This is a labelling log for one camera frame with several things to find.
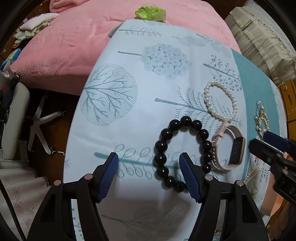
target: pink watch strap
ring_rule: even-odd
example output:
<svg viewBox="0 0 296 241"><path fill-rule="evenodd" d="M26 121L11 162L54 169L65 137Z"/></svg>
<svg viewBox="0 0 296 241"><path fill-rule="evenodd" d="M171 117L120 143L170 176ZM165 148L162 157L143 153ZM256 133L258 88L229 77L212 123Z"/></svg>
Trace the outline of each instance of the pink watch strap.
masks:
<svg viewBox="0 0 296 241"><path fill-rule="evenodd" d="M212 143L213 143L212 165L214 166L214 168L216 168L218 170L222 170L222 171L229 171L229 170L237 167L238 165L240 165L242 163L242 160L240 160L239 163L236 164L236 165L229 164L228 166L222 167L219 160L218 160L218 142L219 142L219 140L223 139L223 136L224 136L224 133L225 133L226 129L229 129L233 133L234 138L242 137L241 132L239 131L239 129L236 126L228 125L228 123L226 123L226 122L223 122L218 127L216 133L213 135L213 139L212 139Z"/></svg>

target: green candy wrapper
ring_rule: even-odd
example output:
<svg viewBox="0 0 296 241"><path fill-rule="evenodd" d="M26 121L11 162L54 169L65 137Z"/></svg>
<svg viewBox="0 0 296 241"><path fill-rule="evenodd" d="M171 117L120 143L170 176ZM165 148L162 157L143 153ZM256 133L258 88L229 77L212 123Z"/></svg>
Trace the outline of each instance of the green candy wrapper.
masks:
<svg viewBox="0 0 296 241"><path fill-rule="evenodd" d="M136 17L144 20L165 21L166 11L155 5L145 5L135 11Z"/></svg>

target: wooden floor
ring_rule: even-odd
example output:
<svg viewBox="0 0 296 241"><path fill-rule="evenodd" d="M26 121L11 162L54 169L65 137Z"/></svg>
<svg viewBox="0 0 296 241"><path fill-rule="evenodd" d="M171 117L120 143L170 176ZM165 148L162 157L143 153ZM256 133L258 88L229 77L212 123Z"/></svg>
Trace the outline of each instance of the wooden floor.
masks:
<svg viewBox="0 0 296 241"><path fill-rule="evenodd" d="M44 90L30 89L30 103L27 116L35 114L44 93ZM56 111L67 111L65 116L57 117L40 126L48 146L54 147L57 153L48 155L43 149L39 138L35 136L32 151L28 151L28 158L31 166L36 169L37 175L47 177L50 184L52 184L57 179L63 179L64 155L58 153L58 151L64 153L66 151L68 134L79 96L57 92L49 93L48 99L45 99L41 117ZM24 124L21 134L22 139L28 139L29 130L29 124Z"/></svg>

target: black bead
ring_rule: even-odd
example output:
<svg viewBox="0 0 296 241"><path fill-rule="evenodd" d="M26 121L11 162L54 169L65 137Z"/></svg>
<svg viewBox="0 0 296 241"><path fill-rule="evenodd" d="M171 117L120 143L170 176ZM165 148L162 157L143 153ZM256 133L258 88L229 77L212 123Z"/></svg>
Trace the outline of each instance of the black bead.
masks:
<svg viewBox="0 0 296 241"><path fill-rule="evenodd" d="M162 153L157 153L154 157L154 162L158 165L158 166L163 166L164 163L166 162L166 155L162 154Z"/></svg>
<svg viewBox="0 0 296 241"><path fill-rule="evenodd" d="M169 128L165 128L161 131L160 137L164 140L170 140L173 138L173 132Z"/></svg>
<svg viewBox="0 0 296 241"><path fill-rule="evenodd" d="M209 132L206 130L206 129L201 129L199 132L198 132L198 135L200 136L200 138L202 140L206 140L208 137L209 137Z"/></svg>
<svg viewBox="0 0 296 241"><path fill-rule="evenodd" d="M189 116L185 115L181 118L181 124L184 127L190 127L192 123L192 120Z"/></svg>
<svg viewBox="0 0 296 241"><path fill-rule="evenodd" d="M200 120L194 120L191 124L192 129L199 131L202 128L202 123Z"/></svg>
<svg viewBox="0 0 296 241"><path fill-rule="evenodd" d="M169 170L167 167L158 167L156 169L156 175L159 176L160 178L167 178L169 174Z"/></svg>
<svg viewBox="0 0 296 241"><path fill-rule="evenodd" d="M168 145L165 141L157 141L155 143L155 149L159 152L164 152L168 148Z"/></svg>
<svg viewBox="0 0 296 241"><path fill-rule="evenodd" d="M179 120L171 120L168 126L171 131L178 131L181 128L181 122Z"/></svg>
<svg viewBox="0 0 296 241"><path fill-rule="evenodd" d="M176 182L176 179L172 176L168 176L167 178L165 178L163 180L164 186L166 186L168 188L171 188L172 186L174 186L175 182Z"/></svg>
<svg viewBox="0 0 296 241"><path fill-rule="evenodd" d="M212 170L212 167L208 163L203 163L202 164L202 170L204 171L205 174L207 174Z"/></svg>
<svg viewBox="0 0 296 241"><path fill-rule="evenodd" d="M184 186L184 189L186 189L188 191L188 187L187 187L186 183L184 183L183 186Z"/></svg>
<svg viewBox="0 0 296 241"><path fill-rule="evenodd" d="M204 141L204 142L202 143L202 149L203 149L204 151L210 151L211 148L212 148L212 143L211 143L210 141Z"/></svg>
<svg viewBox="0 0 296 241"><path fill-rule="evenodd" d="M213 154L211 152L206 152L203 154L202 159L204 162L210 162L213 159Z"/></svg>
<svg viewBox="0 0 296 241"><path fill-rule="evenodd" d="M176 192L183 192L183 190L184 190L184 182L181 182L181 181L177 181L177 182L175 182L175 184L174 184L174 190L176 191Z"/></svg>

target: screw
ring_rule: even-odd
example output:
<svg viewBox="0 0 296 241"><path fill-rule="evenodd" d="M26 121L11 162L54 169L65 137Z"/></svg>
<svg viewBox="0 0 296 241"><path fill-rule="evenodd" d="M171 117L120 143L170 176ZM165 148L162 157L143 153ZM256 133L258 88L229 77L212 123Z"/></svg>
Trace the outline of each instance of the screw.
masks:
<svg viewBox="0 0 296 241"><path fill-rule="evenodd" d="M212 175L206 175L205 179L208 180L208 181L211 181L211 180L213 180L213 176Z"/></svg>
<svg viewBox="0 0 296 241"><path fill-rule="evenodd" d="M237 180L237 181L236 181L236 184L237 184L238 186L240 186L240 187L244 185L244 183L243 183L241 180Z"/></svg>
<svg viewBox="0 0 296 241"><path fill-rule="evenodd" d="M287 176L289 175L289 172L286 169L283 169L282 172Z"/></svg>
<svg viewBox="0 0 296 241"><path fill-rule="evenodd" d="M93 177L92 174L86 174L86 175L84 176L84 179L85 179L85 180L90 180L90 179L92 179L92 177Z"/></svg>
<svg viewBox="0 0 296 241"><path fill-rule="evenodd" d="M61 183L62 183L61 180L55 180L55 181L54 181L54 185L55 185L55 186L58 186L58 185L60 185Z"/></svg>

